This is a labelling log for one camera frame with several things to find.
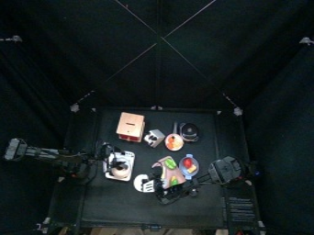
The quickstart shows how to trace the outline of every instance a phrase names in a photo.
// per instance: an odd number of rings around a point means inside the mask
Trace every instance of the black object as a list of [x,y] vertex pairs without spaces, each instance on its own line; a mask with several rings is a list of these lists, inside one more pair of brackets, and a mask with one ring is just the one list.
[[113,153],[121,153],[122,155],[126,154],[125,151],[122,151],[118,147],[113,146],[110,143],[104,143],[100,150],[98,159],[105,160],[110,158]]
[[[146,146],[146,148],[141,144],[121,141],[117,138],[117,117],[121,115],[121,109],[114,111],[108,109],[102,110],[98,114],[98,127],[94,132],[97,133],[97,136],[92,138],[90,135],[87,135],[89,132],[83,130],[87,130],[86,126],[93,123],[86,121],[89,120],[87,117],[93,117],[96,114],[92,112],[86,112],[85,114],[86,116],[75,115],[75,118],[79,118],[82,123],[77,126],[71,125],[73,132],[70,136],[75,138],[69,141],[67,146],[78,151],[85,146],[97,146],[96,143],[90,144],[90,142],[97,140],[109,140],[109,142],[114,146],[118,146],[122,150],[130,149],[138,153],[133,174],[140,175],[148,172],[149,176],[152,176],[150,173],[153,163],[161,159],[161,156],[165,155],[165,148],[156,148],[153,150],[149,146]],[[241,138],[242,132],[238,133],[238,126],[241,125],[241,122],[234,117],[233,112],[229,115],[224,113],[217,116],[212,112],[184,112],[174,114],[168,111],[157,112],[149,110],[144,111],[142,114],[146,116],[146,119],[150,120],[152,124],[158,123],[158,128],[162,130],[169,129],[170,123],[173,123],[174,120],[174,115],[176,119],[194,120],[193,123],[198,126],[202,135],[198,142],[190,142],[186,146],[186,150],[193,150],[196,157],[198,156],[198,161],[201,164],[200,175],[209,173],[210,163],[217,160],[218,155],[224,157],[240,156],[241,160],[248,159],[248,151],[245,148],[247,145],[242,142],[244,139]],[[174,151],[173,158],[178,162],[184,158],[182,152]],[[192,228],[228,228],[224,214],[225,201],[222,199],[222,197],[226,197],[225,189],[226,191],[230,191],[229,198],[237,196],[238,193],[244,192],[248,194],[255,190],[255,187],[249,187],[247,183],[237,184],[237,186],[244,186],[245,190],[233,190],[228,187],[222,188],[221,185],[210,185],[210,182],[205,182],[201,184],[200,193],[197,196],[193,196],[194,190],[192,189],[193,192],[190,195],[182,195],[180,200],[169,205],[165,205],[158,201],[156,193],[140,193],[134,188],[133,182],[121,182],[105,179],[101,171],[102,164],[101,162],[98,162],[98,164],[100,174],[97,179],[90,183],[87,194],[85,196],[82,228],[92,228],[96,227],[96,225],[101,227],[113,226],[116,228],[125,226],[141,227],[142,225],[152,225],[154,223],[161,225],[164,228],[186,228],[188,223]],[[78,204],[74,202],[79,199],[79,193],[73,193],[73,190],[75,190],[77,187],[75,185],[69,186],[70,183],[77,184],[77,181],[65,181],[62,184],[57,185],[57,192],[59,192],[59,194],[54,196],[57,203],[53,205],[53,213],[50,213],[50,218],[53,218],[53,221],[63,224],[66,222],[77,224],[77,220],[73,222],[71,218],[74,217],[73,214],[78,214]]]
[[61,162],[61,169],[58,173],[61,176],[85,179],[90,174],[92,163],[85,161],[82,163]]
[[162,165],[161,165],[161,166],[157,166],[157,167],[153,167],[153,172],[152,172],[153,176],[154,176],[156,178],[161,178],[161,176],[162,176],[162,171],[164,171]]
[[263,168],[257,161],[252,161],[247,164],[247,178],[259,179],[260,177],[263,177]]
[[180,126],[180,135],[184,141],[196,142],[200,139],[200,129],[193,123],[182,123]]
[[230,184],[245,178],[247,167],[233,157],[225,157],[210,164],[209,173],[213,181],[221,185]]
[[156,194],[158,201],[169,205],[186,196],[197,196],[200,193],[201,184],[213,183],[210,174],[194,178],[193,180],[185,181],[180,185],[174,185],[170,188],[164,188],[164,183],[160,178],[156,178]]

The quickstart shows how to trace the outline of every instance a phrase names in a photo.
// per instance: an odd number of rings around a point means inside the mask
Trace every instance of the plate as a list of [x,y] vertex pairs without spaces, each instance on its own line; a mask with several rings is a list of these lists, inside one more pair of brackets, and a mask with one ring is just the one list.
[[166,147],[170,151],[180,151],[184,147],[184,139],[178,134],[172,134],[165,139]]
[[[186,158],[190,158],[192,161],[193,161],[193,164],[197,166],[197,170],[196,170],[193,173],[190,173],[190,172],[188,171],[188,168],[186,168],[186,166],[184,165],[184,161],[185,161]],[[190,180],[192,177],[198,173],[201,166],[200,166],[198,160],[193,157],[192,154],[188,154],[188,157],[186,157],[186,158],[184,158],[182,161],[181,161],[181,163],[180,163],[180,169],[181,169],[182,174],[185,175],[186,179]]]

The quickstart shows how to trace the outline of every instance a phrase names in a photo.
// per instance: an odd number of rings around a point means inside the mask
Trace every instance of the black curtain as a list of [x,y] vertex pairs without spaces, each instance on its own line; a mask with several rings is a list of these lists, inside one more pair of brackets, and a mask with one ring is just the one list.
[[247,107],[300,50],[313,1],[3,1],[62,96],[102,106]]
[[[13,0],[0,19],[0,37],[23,38],[0,42],[2,150],[14,137],[63,147],[69,106],[93,90],[101,106],[222,109],[230,98],[265,168],[265,224],[313,231],[313,49],[299,41],[314,33],[314,1]],[[46,216],[51,168],[0,166],[0,228],[27,229]]]
[[[0,21],[0,38],[14,31]],[[63,148],[70,105],[22,44],[0,41],[0,152],[22,138],[31,146]],[[46,163],[0,161],[0,233],[33,234],[49,214],[55,177]]]
[[276,234],[313,234],[314,47],[305,47],[247,110],[259,199]]

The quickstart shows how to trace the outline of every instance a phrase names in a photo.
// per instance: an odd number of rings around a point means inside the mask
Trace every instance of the colorful object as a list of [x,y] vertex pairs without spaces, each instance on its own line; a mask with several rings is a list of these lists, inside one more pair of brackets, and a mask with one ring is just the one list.
[[194,173],[197,171],[198,167],[193,164],[189,169],[188,169],[188,172],[189,173]]
[[173,179],[172,179],[172,186],[176,186],[176,185],[178,185],[180,183],[178,183],[178,179],[177,179],[177,177],[176,177],[176,175],[173,176]]
[[198,173],[200,168],[198,160],[193,157],[193,154],[188,154],[186,158],[180,162],[180,169],[188,180],[192,180],[192,177]]
[[177,168],[177,164],[176,164],[176,161],[173,160],[173,158],[169,158],[166,160],[165,164],[172,170]]
[[193,161],[192,161],[190,158],[185,158],[185,160],[184,160],[184,165],[185,165],[185,167],[186,167],[188,169],[192,167]]
[[169,135],[165,142],[170,151],[181,150],[185,144],[182,137],[178,134]]

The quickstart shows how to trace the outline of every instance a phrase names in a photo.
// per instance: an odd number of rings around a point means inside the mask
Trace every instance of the orange box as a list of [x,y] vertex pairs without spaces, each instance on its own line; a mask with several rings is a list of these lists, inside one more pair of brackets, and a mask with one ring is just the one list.
[[144,116],[124,112],[117,129],[120,139],[142,142],[144,127]]

